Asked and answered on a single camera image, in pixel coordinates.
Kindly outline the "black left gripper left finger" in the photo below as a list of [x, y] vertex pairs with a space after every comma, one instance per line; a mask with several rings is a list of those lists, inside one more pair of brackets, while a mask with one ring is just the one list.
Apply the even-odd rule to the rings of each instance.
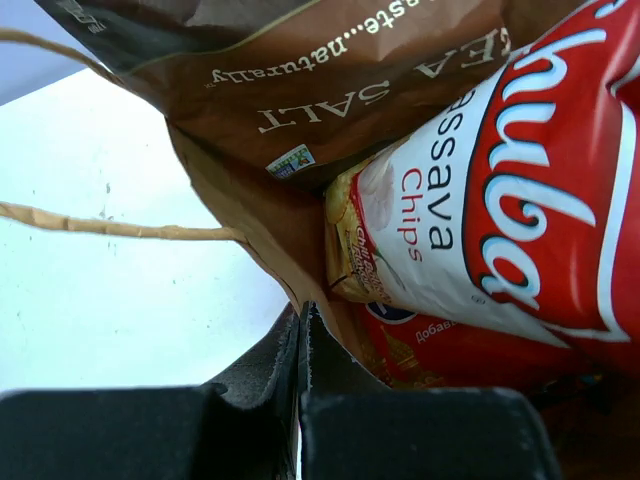
[[292, 479], [299, 319], [286, 307], [225, 370], [180, 387], [1, 398], [5, 479]]

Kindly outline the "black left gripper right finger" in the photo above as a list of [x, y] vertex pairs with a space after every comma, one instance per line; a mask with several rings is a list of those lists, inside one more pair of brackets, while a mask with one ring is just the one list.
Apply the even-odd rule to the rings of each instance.
[[313, 302], [299, 327], [305, 479], [559, 479], [542, 420], [504, 388], [394, 391], [331, 335]]

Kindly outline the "red candy bag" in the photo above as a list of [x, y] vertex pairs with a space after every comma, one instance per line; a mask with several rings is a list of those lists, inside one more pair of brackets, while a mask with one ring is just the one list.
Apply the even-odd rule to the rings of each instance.
[[573, 393], [604, 379], [638, 382], [639, 346], [544, 340], [480, 328], [380, 302], [350, 310], [365, 366], [398, 390], [506, 387], [527, 395]]

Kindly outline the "red brown paper bag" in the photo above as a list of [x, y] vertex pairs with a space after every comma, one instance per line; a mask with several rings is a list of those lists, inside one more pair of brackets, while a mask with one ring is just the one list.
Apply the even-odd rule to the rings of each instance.
[[[589, 1], [574, 2], [577, 3], [576, 11]], [[499, 69], [515, 52], [542, 36], [511, 52]], [[73, 59], [111, 84], [131, 92], [80, 42], [80, 48], [73, 49], [14, 29], [3, 29], [1, 38], [5, 42], [39, 47]], [[166, 117], [165, 121], [174, 151], [194, 190], [219, 221], [217, 229], [153, 228], [105, 220], [87, 221], [12, 204], [2, 205], [2, 215], [49, 230], [139, 238], [235, 241], [284, 288], [295, 307], [314, 301], [329, 330], [364, 363], [350, 310], [351, 304], [362, 302], [335, 293], [328, 281], [326, 193], [341, 174], [413, 134], [428, 121], [313, 190], [301, 189], [242, 164], [219, 159], [171, 125]], [[546, 412], [545, 419], [564, 473], [569, 479], [635, 479], [639, 475], [639, 380], [632, 382], [616, 377], [604, 379], [596, 385], [606, 398], [603, 413], [597, 413], [594, 406], [586, 401], [584, 388], [570, 393], [569, 400]]]

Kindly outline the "red white cassava chip bag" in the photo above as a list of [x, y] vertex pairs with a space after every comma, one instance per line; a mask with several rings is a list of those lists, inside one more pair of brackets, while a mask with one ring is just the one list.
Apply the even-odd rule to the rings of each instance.
[[639, 372], [639, 5], [589, 1], [326, 193], [346, 299]]

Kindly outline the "brown sea salt chip bag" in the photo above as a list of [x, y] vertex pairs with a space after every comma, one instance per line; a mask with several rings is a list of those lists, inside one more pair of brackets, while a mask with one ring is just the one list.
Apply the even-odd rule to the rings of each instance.
[[215, 157], [313, 190], [405, 136], [574, 1], [45, 1]]

